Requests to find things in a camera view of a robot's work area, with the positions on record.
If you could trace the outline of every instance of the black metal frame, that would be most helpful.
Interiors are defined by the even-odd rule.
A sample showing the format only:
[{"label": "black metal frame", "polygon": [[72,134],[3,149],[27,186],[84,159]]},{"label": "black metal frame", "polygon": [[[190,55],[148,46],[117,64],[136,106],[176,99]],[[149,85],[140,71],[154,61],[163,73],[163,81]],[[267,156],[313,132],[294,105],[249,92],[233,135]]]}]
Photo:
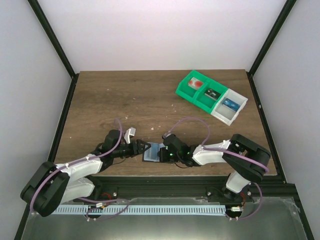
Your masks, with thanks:
[{"label": "black metal frame", "polygon": [[[60,139],[63,133],[68,111],[72,101],[72,97],[76,88],[76,83],[79,74],[75,74],[66,54],[64,53],[53,29],[51,28],[48,19],[46,18],[41,6],[37,0],[28,0],[35,15],[39,19],[43,29],[47,33],[52,45],[58,53],[66,70],[71,77],[71,84],[67,94],[67,98],[62,110],[57,131],[54,136],[54,141],[49,153],[48,161],[55,160]],[[303,206],[297,189],[294,184],[286,183],[286,177],[279,160],[279,156],[273,141],[264,110],[262,108],[259,95],[254,83],[253,76],[261,64],[264,56],[278,34],[281,26],[285,22],[296,0],[287,0],[275,21],[267,39],[265,40],[258,56],[256,57],[251,69],[247,72],[248,81],[254,96],[254,100],[261,118],[264,132],[272,153],[272,158],[276,167],[276,176],[265,176],[260,187],[263,195],[267,197],[293,197],[295,204],[300,208],[300,218],[303,223],[304,230],[308,239],[313,240],[307,217],[305,215]],[[153,177],[108,177],[95,176],[93,177],[100,181],[103,191],[116,191],[117,196],[121,198],[137,198],[137,197],[203,197],[210,188],[222,188],[225,184],[227,176],[153,176]],[[254,186],[249,187],[252,196],[258,196],[259,192]],[[20,240],[28,219],[29,208],[26,207],[19,228],[17,230],[15,240]]]}]

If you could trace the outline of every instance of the wooden table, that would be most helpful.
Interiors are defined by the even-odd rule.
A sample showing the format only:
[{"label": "wooden table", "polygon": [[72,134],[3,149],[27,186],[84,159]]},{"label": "wooden table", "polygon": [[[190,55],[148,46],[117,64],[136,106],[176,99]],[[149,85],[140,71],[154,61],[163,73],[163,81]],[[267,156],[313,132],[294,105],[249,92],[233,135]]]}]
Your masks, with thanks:
[{"label": "wooden table", "polygon": [[[161,136],[180,119],[191,116],[206,121],[211,136],[206,144],[220,143],[233,134],[242,134],[269,149],[261,119],[245,70],[200,70],[226,87],[248,98],[237,119],[227,126],[197,106],[175,94],[179,82],[189,70],[163,71],[83,71],[79,75],[66,119],[55,163],[66,163],[86,156],[102,143],[111,129],[134,127],[134,139],[161,143]],[[187,144],[200,144],[206,127],[196,120],[178,125],[174,133]],[[271,175],[276,168],[271,159]],[[214,176],[228,175],[233,169],[226,163],[181,169],[174,164],[142,162],[142,156],[128,158],[110,166],[103,176]]]}]

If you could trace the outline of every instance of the white wall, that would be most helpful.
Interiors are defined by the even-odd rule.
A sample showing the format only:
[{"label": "white wall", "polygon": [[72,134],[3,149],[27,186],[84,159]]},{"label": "white wall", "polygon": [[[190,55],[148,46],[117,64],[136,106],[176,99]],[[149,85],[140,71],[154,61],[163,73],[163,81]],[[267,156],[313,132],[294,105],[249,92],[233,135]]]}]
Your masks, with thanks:
[{"label": "white wall", "polygon": [[285,0],[40,0],[79,71],[249,70]]},{"label": "white wall", "polygon": [[48,158],[70,77],[26,0],[0,7],[0,238],[11,240],[20,192]]},{"label": "white wall", "polygon": [[254,76],[288,182],[320,239],[320,1],[299,0]]}]

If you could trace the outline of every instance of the item in bin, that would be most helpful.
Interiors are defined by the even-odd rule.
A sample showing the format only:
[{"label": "item in bin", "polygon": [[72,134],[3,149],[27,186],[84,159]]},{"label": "item in bin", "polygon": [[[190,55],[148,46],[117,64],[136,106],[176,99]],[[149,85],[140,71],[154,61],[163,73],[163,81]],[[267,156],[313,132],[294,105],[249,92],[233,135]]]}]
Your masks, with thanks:
[{"label": "item in bin", "polygon": [[213,90],[212,88],[208,88],[205,92],[204,95],[206,95],[207,97],[217,101],[218,98],[221,96],[220,93],[218,93],[217,91]]},{"label": "item in bin", "polygon": [[190,81],[188,82],[188,86],[198,90],[204,83],[198,79],[196,79],[195,77],[191,78]]},{"label": "item in bin", "polygon": [[234,101],[230,100],[229,98],[225,98],[223,100],[222,104],[235,112],[238,111],[240,108],[240,105],[238,103],[235,103]]}]

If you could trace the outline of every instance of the brown wood surface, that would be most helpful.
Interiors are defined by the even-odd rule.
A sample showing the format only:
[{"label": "brown wood surface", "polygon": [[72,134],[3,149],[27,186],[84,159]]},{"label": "brown wood surface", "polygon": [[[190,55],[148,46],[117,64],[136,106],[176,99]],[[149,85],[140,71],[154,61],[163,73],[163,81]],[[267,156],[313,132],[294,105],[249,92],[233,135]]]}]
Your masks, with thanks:
[{"label": "brown wood surface", "polygon": [[[189,70],[163,71],[83,71],[79,75],[55,163],[86,156],[104,141],[119,118],[123,128],[136,128],[135,139],[162,142],[161,136],[180,119],[191,116],[205,120],[211,129],[206,144],[220,143],[233,134],[242,134],[269,149],[255,100],[244,70],[200,70],[199,72],[248,98],[238,117],[227,126],[175,94]],[[174,133],[187,144],[200,144],[206,127],[196,120],[178,125]],[[276,169],[271,160],[270,174]],[[104,176],[213,176],[228,175],[233,169],[225,163],[181,169],[173,164],[142,162],[142,156],[99,173]]]}]

